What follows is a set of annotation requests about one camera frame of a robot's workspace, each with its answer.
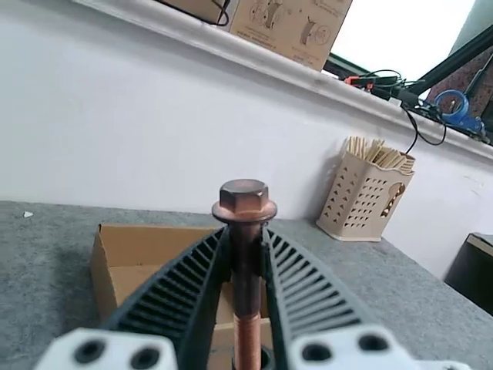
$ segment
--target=white shelf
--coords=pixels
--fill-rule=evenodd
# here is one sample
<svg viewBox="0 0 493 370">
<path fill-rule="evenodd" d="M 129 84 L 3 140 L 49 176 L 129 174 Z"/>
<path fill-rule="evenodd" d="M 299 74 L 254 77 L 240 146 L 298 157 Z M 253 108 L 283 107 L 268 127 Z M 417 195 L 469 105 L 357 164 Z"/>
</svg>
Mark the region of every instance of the white shelf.
<svg viewBox="0 0 493 370">
<path fill-rule="evenodd" d="M 393 123 L 414 131 L 400 107 L 154 0 L 73 1 L 299 86 L 324 96 L 331 102 L 358 109 L 385 121 L 386 124 Z M 436 140 L 442 138 L 443 126 L 421 116 L 414 117 L 424 135 Z M 457 148 L 493 160 L 492 146 L 452 129 L 448 131 L 445 141 Z"/>
</svg>

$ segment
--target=window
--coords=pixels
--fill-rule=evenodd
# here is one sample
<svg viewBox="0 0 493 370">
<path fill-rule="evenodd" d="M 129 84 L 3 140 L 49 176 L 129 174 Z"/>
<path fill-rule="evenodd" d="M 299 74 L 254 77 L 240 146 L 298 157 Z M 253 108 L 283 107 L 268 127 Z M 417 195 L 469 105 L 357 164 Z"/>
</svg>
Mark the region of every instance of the window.
<svg viewBox="0 0 493 370">
<path fill-rule="evenodd" d="M 353 0 L 332 53 L 416 80 L 448 57 L 475 0 Z"/>
</svg>

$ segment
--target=perforated container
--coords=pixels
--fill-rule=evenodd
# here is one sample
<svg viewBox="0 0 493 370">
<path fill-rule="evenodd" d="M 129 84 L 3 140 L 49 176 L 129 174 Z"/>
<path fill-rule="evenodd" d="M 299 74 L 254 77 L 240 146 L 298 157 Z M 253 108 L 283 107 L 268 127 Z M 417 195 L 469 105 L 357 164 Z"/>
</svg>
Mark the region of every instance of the perforated container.
<svg viewBox="0 0 493 370">
<path fill-rule="evenodd" d="M 346 152 L 318 227 L 340 241 L 379 241 L 413 175 Z"/>
</svg>

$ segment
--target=mounting hole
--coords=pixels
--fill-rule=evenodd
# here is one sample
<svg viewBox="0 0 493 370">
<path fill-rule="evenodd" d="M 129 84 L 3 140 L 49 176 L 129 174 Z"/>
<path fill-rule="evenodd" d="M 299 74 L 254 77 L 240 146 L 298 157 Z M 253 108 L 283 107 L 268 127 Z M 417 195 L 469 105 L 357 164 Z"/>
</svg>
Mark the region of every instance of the mounting hole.
<svg viewBox="0 0 493 370">
<path fill-rule="evenodd" d="M 329 348 L 321 344 L 306 345 L 301 355 L 305 361 L 309 362 L 322 362 L 332 357 Z"/>
<path fill-rule="evenodd" d="M 363 351 L 376 352 L 388 349 L 387 341 L 375 334 L 363 335 L 358 344 Z"/>
<path fill-rule="evenodd" d="M 262 370 L 273 370 L 274 369 L 274 353 L 262 346 L 262 352 L 261 352 L 261 357 L 260 357 L 260 360 L 261 360 L 261 365 L 260 365 L 260 368 Z"/>
<path fill-rule="evenodd" d="M 159 351 L 155 348 L 143 348 L 134 354 L 130 365 L 136 370 L 152 368 L 159 361 Z"/>
<path fill-rule="evenodd" d="M 100 358 L 104 350 L 105 342 L 94 339 L 80 345 L 75 350 L 74 358 L 79 364 L 89 364 Z"/>
</svg>

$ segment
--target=cardboard box on shelf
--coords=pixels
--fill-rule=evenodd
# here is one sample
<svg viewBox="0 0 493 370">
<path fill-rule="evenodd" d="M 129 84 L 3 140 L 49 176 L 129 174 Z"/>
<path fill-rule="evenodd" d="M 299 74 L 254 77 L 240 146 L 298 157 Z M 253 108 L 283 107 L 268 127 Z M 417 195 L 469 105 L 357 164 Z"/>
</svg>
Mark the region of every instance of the cardboard box on shelf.
<svg viewBox="0 0 493 370">
<path fill-rule="evenodd" d="M 224 6 L 224 0 L 214 0 L 214 2 L 212 0 L 157 0 L 157 2 L 177 8 L 210 23 L 223 22 L 220 19 L 220 7 Z"/>
<path fill-rule="evenodd" d="M 352 0 L 239 0 L 229 31 L 322 70 Z"/>
<path fill-rule="evenodd" d="M 102 320 L 120 306 L 144 281 L 191 244 L 211 234 L 214 227 L 157 225 L 99 225 L 91 259 L 96 304 Z M 272 348 L 267 300 L 263 289 L 260 335 Z M 233 355 L 233 289 L 223 284 L 216 313 L 207 368 L 231 369 Z"/>
</svg>

